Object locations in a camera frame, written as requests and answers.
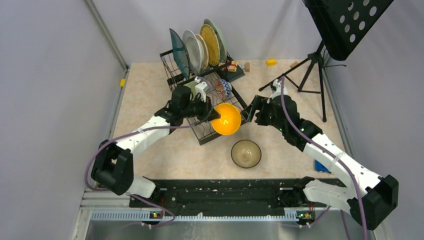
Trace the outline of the black wire dish rack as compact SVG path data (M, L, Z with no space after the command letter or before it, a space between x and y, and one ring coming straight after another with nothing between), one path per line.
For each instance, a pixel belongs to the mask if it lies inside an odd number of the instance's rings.
M200 93L196 93L197 83L195 82L195 73L191 71L189 76L190 79L186 79L183 72L177 66L177 63L174 62L172 50L160 53L159 56L168 77L167 84L170 91L174 91L176 88L179 88L179 86L190 87L192 89L191 99L198 104L203 97ZM235 72L222 70L219 66L208 66L206 69L200 71L200 76L204 77L212 85L212 87L207 88L205 93L213 107L226 103L231 104L239 111L242 111L247 106L244 99L240 96L234 86L231 87L231 91L227 94L221 86L220 81L224 80L232 85L235 80L245 76L245 72L240 66L237 67ZM186 120L189 125L194 125L192 131L200 145L209 143L221 136L213 129L211 123L208 121L202 122L196 116L188 117Z

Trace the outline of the yellow bowl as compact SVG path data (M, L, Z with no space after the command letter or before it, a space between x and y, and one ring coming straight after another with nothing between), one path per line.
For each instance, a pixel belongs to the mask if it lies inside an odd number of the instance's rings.
M220 114L218 119L210 121L212 128L220 135L229 136L241 126L242 116L239 109L230 103L221 103L215 107Z

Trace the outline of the red patterned bowl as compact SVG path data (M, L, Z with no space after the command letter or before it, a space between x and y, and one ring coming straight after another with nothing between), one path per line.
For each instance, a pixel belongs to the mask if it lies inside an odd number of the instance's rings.
M233 87L228 81L220 78L215 84L215 89L221 95L221 98L225 100L231 96Z

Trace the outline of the green white mug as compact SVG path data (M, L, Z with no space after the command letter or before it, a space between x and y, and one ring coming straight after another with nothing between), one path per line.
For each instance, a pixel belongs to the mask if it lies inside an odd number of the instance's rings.
M184 86L189 87L190 90L191 90L191 92L192 92L192 94L193 95L196 95L196 85L197 84L198 84L197 82L191 81L191 82L188 82L188 83L184 84Z

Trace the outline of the cream floral plate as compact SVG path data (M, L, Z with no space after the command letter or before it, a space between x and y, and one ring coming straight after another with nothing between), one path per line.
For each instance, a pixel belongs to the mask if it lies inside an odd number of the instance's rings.
M195 37L199 41L199 43L201 44L202 52L203 52L203 57L202 57L200 69L205 70L208 67L208 64L209 64L208 48L207 48L205 40L203 39L203 37L200 34L195 34Z

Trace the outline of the light green flower plate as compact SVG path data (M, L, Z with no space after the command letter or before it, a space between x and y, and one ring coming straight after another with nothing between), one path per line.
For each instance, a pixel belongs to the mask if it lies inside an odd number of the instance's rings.
M220 57L219 60L221 63L226 63L227 62L227 44L226 44L226 39L224 34L222 33L221 29L218 27L217 24L215 24L213 21L211 21L210 19L206 18L203 21L204 24L210 25L216 36L218 39L218 43L219 43L219 49L220 49Z

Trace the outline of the white plate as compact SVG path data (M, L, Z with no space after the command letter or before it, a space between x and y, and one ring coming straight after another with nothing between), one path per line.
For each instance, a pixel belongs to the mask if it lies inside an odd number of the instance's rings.
M192 70L199 73L204 59L202 44L191 30L184 31L182 40L185 44Z

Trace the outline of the dark teal square plate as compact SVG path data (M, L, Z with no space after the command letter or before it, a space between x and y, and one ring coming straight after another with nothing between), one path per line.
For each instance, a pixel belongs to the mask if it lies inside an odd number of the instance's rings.
M186 45L182 38L172 28L169 29L172 44L173 59L187 80L190 78L191 64Z

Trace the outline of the yellow bamboo pattern plate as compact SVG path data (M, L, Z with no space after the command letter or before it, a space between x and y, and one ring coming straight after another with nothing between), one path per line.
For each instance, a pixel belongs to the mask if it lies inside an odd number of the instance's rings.
M208 64L213 67L217 66L220 62L220 45L217 34L209 24L203 24L200 35L208 50Z

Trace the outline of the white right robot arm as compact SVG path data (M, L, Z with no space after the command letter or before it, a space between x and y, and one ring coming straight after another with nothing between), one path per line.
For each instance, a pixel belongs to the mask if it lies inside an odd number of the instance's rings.
M279 130L290 145L324 165L344 185L303 177L293 189L297 205L315 202L337 208L370 231L398 206L399 181L390 174L383 177L369 170L337 147L321 128L300 116L290 96L256 95L241 115L247 122Z

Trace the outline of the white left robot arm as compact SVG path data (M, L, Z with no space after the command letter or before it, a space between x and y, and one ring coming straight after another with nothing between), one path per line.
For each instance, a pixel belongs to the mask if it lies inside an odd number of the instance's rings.
M213 97L205 82L195 86L195 93L188 86L178 86L165 106L144 125L100 144L90 160L90 178L118 196L138 195L147 206L156 206L161 198L157 185L135 175L134 161L161 138L183 129L184 119L197 118L200 123L218 119L220 114L213 108Z

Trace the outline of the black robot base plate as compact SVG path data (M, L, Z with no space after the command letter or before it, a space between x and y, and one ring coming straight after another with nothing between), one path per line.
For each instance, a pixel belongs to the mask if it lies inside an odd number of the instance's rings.
M157 179L149 202L177 217L282 217L290 208L315 210L322 203L298 200L296 179Z

